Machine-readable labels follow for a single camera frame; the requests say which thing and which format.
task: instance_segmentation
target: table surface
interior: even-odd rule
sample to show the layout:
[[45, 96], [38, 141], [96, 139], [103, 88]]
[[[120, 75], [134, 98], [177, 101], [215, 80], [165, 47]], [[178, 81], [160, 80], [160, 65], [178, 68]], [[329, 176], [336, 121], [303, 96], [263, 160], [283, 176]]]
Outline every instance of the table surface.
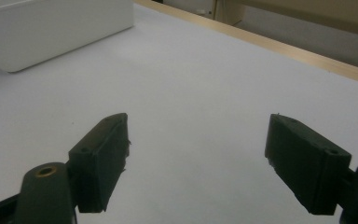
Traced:
[[308, 214], [264, 148], [269, 115], [281, 113], [348, 150], [357, 167], [358, 80], [172, 11], [134, 9], [128, 30], [16, 74], [0, 70], [0, 200], [33, 167], [66, 162], [100, 119], [126, 112], [127, 171], [107, 212], [78, 214], [79, 223], [338, 223], [339, 208]]

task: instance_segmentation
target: brass insert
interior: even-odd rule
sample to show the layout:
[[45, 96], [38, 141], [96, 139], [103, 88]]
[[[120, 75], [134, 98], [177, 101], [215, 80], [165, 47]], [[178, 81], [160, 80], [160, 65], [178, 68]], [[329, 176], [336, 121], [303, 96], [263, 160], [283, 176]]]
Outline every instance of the brass insert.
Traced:
[[46, 167], [43, 167], [42, 169], [40, 169], [36, 173], [36, 177], [46, 177], [46, 176], [52, 175], [52, 174], [54, 174], [56, 172], [57, 172], [57, 167], [55, 167], [55, 166], [46, 166]]

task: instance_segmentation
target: white box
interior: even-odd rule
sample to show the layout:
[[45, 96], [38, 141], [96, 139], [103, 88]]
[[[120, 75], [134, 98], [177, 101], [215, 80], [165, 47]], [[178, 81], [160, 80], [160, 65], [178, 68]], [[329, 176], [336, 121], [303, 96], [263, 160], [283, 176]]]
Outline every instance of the white box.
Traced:
[[0, 0], [0, 68], [16, 72], [131, 26], [131, 0]]

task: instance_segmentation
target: screw hole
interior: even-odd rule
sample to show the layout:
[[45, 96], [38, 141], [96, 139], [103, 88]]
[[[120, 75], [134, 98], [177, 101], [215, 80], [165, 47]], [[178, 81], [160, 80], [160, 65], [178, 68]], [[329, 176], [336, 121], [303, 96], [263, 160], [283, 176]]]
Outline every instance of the screw hole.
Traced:
[[338, 152], [334, 149], [327, 149], [328, 152], [330, 152], [331, 154], [337, 155]]
[[52, 175], [57, 172], [57, 167], [55, 166], [47, 166], [43, 167], [36, 173], [36, 177], [45, 177], [48, 175]]

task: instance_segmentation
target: wall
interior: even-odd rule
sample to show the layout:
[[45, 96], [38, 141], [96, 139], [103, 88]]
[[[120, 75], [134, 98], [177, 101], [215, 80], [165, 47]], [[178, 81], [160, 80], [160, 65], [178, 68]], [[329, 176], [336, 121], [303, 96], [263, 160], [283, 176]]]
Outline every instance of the wall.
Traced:
[[237, 27], [358, 66], [358, 35], [247, 7]]
[[205, 10], [205, 14], [202, 16], [207, 18], [212, 17], [213, 0], [164, 0], [164, 4], [195, 14], [199, 14], [197, 12], [198, 9], [203, 9]]

